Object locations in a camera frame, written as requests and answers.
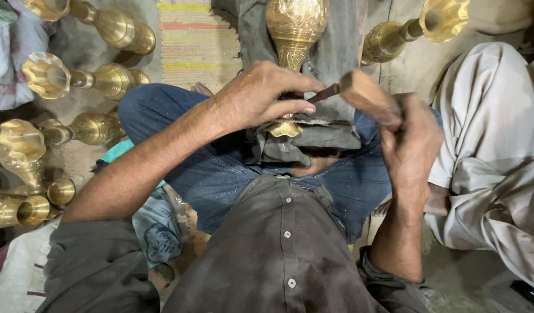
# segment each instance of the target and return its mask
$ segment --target gray shirt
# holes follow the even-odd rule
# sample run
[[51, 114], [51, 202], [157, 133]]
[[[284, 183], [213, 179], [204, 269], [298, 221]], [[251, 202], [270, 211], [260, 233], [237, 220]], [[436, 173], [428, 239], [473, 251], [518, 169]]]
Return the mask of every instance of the gray shirt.
[[[417, 285], [376, 269], [365, 285], [332, 198], [262, 175], [239, 196], [163, 312], [428, 312]], [[64, 223], [51, 235], [38, 312], [158, 312], [126, 221]]]

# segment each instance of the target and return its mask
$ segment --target blue jeans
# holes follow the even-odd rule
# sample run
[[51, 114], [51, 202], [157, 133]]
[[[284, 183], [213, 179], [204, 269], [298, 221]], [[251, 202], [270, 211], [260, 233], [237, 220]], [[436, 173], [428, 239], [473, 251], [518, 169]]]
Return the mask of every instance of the blue jeans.
[[[128, 92], [120, 101], [118, 116], [137, 145], [207, 98], [175, 86], [151, 83]], [[357, 111], [354, 125], [363, 144], [361, 149], [347, 152], [322, 172], [289, 178], [306, 190], [324, 186], [329, 191], [332, 215], [347, 229], [350, 244], [361, 236], [366, 217], [391, 192], [374, 121]], [[213, 234], [251, 181], [260, 174], [277, 172], [273, 166], [265, 169], [245, 165], [251, 156], [245, 132], [234, 132], [194, 152], [166, 175], [165, 181], [197, 212], [198, 230]]]

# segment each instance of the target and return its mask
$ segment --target brass vase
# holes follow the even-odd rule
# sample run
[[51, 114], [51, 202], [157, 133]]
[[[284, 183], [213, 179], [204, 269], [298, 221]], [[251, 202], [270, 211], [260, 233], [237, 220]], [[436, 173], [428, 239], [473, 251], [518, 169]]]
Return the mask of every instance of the brass vase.
[[[319, 39], [328, 23], [329, 0], [270, 0], [265, 11], [267, 29], [275, 41], [278, 64], [299, 72], [309, 48]], [[285, 119], [294, 119], [286, 114]], [[303, 130], [295, 123], [267, 127], [275, 137], [295, 137]]]
[[421, 37], [445, 42], [452, 38], [468, 23], [470, 0], [427, 0], [419, 18], [401, 25], [394, 21], [383, 22], [365, 37], [361, 56], [363, 65], [384, 63], [396, 58], [407, 42]]
[[68, 126], [56, 125], [55, 120], [49, 120], [40, 127], [47, 146], [70, 140], [79, 140], [88, 145], [105, 145], [125, 136], [116, 112], [83, 112]]
[[27, 185], [21, 185], [12, 189], [0, 189], [0, 194], [18, 194], [20, 196], [30, 196], [31, 190]]
[[0, 194], [0, 228], [13, 225], [38, 225], [50, 211], [50, 204], [43, 196]]
[[42, 156], [47, 151], [43, 134], [20, 119], [9, 120], [0, 127], [0, 163], [21, 178], [30, 194], [43, 194]]
[[25, 6], [45, 21], [56, 21], [66, 14], [85, 25], [94, 26], [103, 40], [123, 50], [147, 55], [155, 48], [155, 34], [149, 26], [114, 7], [95, 9], [80, 0], [24, 0]]
[[34, 52], [21, 66], [29, 88], [45, 99], [58, 99], [70, 92], [70, 87], [95, 88], [111, 100], [120, 100], [128, 90], [144, 83], [149, 77], [142, 71], [109, 63], [98, 67], [95, 72], [87, 70], [70, 71], [62, 61], [46, 52]]
[[66, 205], [72, 201], [76, 194], [74, 183], [65, 178], [53, 181], [47, 189], [48, 200], [57, 205]]

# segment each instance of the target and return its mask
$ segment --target white cloth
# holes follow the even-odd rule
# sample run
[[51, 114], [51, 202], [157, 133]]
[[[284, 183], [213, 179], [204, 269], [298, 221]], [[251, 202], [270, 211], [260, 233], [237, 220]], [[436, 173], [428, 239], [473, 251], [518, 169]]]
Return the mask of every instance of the white cloth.
[[429, 181], [452, 191], [446, 217], [425, 215], [450, 248], [497, 252], [534, 287], [534, 84], [505, 43], [451, 64], [435, 96], [445, 141]]
[[59, 224], [58, 218], [11, 241], [0, 271], [0, 313], [34, 313], [45, 300], [43, 267]]
[[46, 51], [48, 29], [20, 0], [0, 0], [0, 110], [35, 99], [21, 66], [32, 52]]

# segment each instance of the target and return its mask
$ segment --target striped mat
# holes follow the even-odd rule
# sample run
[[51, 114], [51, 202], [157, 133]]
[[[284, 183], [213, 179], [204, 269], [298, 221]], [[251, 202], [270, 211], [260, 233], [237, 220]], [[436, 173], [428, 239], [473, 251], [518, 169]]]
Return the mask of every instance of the striped mat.
[[236, 19], [211, 11], [210, 0], [160, 0], [163, 83], [218, 92], [242, 68]]

